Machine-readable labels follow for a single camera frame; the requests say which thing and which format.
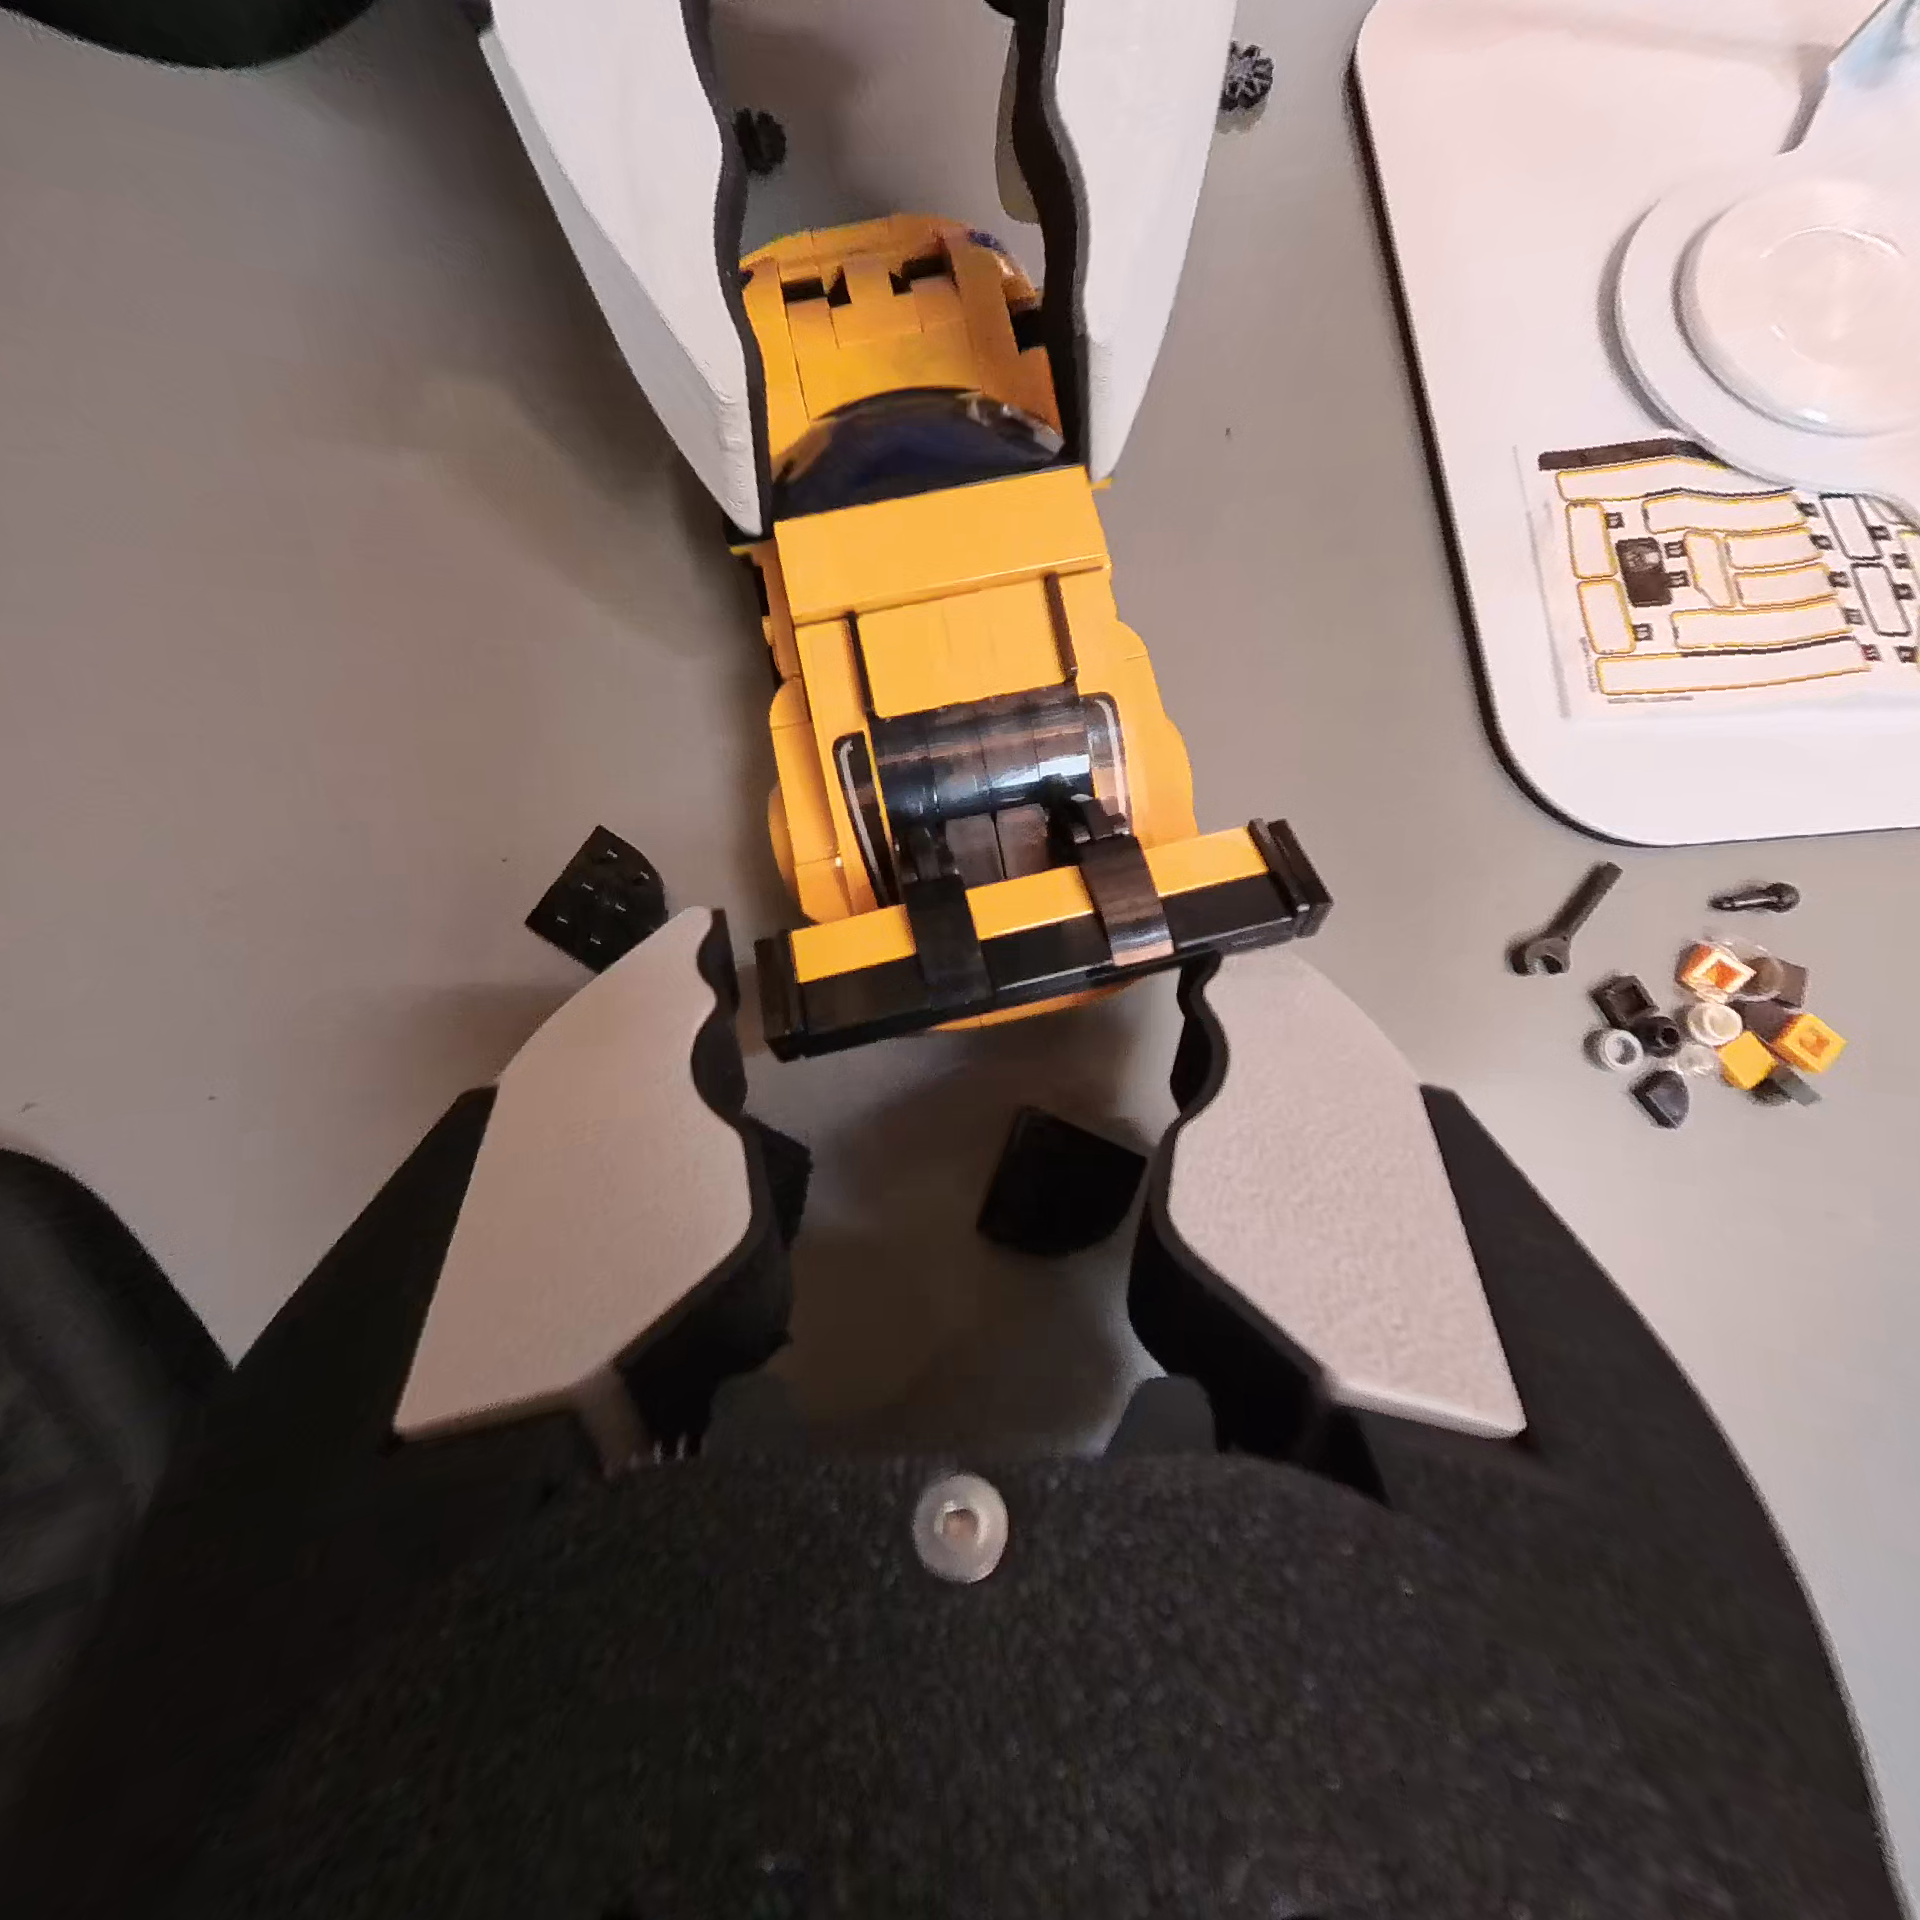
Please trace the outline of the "black rounded lego plate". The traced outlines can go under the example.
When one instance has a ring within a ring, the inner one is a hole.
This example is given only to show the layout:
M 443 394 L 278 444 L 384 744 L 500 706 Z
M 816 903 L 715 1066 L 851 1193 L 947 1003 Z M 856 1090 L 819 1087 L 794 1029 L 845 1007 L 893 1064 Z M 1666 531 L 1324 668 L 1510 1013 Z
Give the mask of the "black rounded lego plate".
M 1056 1113 L 1021 1106 L 976 1213 L 981 1240 L 1043 1259 L 1076 1257 L 1128 1216 L 1147 1157 Z

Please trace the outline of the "pile of small lego parts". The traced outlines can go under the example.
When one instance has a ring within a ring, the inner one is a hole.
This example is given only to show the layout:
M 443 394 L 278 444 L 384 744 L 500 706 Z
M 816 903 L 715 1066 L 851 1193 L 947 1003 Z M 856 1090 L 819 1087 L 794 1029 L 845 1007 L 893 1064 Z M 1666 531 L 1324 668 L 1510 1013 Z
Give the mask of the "pile of small lego parts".
M 1662 976 L 1613 969 L 1590 984 L 1581 1049 L 1659 1133 L 1687 1130 L 1717 1090 L 1767 1111 L 1822 1099 L 1852 1043 L 1818 1011 L 1811 969 L 1736 925 L 1796 906 L 1786 883 L 1718 893 Z

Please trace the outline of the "dark studded lego plate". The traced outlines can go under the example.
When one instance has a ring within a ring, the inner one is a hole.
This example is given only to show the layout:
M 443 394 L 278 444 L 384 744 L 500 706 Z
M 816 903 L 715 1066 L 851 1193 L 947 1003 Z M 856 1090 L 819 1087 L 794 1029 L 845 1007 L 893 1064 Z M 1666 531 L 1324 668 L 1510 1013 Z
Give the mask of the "dark studded lego plate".
M 603 975 L 667 922 L 667 893 L 655 865 L 610 827 L 597 826 L 541 891 L 523 925 L 589 975 Z

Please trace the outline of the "yellow lego car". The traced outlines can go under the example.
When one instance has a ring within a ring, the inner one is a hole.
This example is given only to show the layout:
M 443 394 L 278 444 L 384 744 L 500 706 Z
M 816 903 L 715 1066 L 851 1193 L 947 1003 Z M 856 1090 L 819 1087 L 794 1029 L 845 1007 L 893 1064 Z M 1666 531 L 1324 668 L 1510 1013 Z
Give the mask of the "yellow lego car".
M 1018 263 L 893 215 L 780 239 L 738 277 L 773 492 L 734 552 L 800 909 L 756 946 L 767 1049 L 1003 1024 L 1315 936 L 1330 893 L 1286 823 L 1196 827 Z

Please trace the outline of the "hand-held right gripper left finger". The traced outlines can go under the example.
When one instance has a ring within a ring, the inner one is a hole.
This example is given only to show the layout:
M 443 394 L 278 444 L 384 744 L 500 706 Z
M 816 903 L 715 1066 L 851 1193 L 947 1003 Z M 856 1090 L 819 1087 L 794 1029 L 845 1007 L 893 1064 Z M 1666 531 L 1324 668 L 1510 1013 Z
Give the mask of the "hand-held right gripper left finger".
M 803 1141 L 750 1113 L 730 924 L 688 908 L 498 1075 L 392 1426 L 567 1413 L 612 1473 L 698 1450 L 788 1339 Z

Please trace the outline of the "white desk stand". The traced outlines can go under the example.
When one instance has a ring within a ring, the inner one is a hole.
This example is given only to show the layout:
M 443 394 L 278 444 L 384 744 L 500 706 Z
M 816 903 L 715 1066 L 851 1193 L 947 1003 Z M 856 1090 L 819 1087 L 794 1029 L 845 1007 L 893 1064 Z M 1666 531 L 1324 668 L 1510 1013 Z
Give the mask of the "white desk stand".
M 1622 847 L 1916 827 L 1916 706 L 1565 720 L 1520 482 L 1683 439 L 1916 522 L 1916 4 L 1379 4 L 1354 74 L 1508 771 Z

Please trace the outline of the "lego sticker sheet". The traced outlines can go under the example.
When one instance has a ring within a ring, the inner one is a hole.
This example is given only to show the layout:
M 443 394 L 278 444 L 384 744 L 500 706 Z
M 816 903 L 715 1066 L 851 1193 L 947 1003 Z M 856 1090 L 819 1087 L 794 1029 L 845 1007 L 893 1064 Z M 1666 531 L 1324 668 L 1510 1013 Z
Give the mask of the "lego sticker sheet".
M 1690 439 L 1550 448 L 1520 457 L 1520 482 L 1565 720 L 1916 706 L 1903 509 Z

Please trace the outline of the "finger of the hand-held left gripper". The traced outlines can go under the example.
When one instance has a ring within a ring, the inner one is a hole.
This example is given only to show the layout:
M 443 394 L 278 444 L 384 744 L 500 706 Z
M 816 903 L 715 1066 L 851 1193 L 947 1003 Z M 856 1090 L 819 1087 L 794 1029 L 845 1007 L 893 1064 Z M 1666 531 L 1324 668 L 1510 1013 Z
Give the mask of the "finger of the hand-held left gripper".
M 614 348 L 738 532 L 770 509 L 760 349 L 744 313 L 744 163 L 701 2 L 493 2 L 496 92 Z
M 1003 2 L 998 146 L 1043 240 L 1067 457 L 1109 479 L 1160 354 L 1227 79 L 1235 2 Z

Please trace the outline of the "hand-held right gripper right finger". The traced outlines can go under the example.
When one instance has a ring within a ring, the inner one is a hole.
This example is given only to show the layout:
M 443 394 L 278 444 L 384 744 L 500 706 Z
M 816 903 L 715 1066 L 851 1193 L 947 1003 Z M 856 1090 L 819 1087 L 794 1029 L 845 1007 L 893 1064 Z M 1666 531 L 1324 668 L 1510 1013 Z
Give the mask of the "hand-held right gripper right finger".
M 1174 1122 L 1126 1313 L 1230 1451 L 1309 1458 L 1343 1419 L 1510 1442 L 1527 1413 L 1424 1087 L 1292 946 L 1179 987 Z

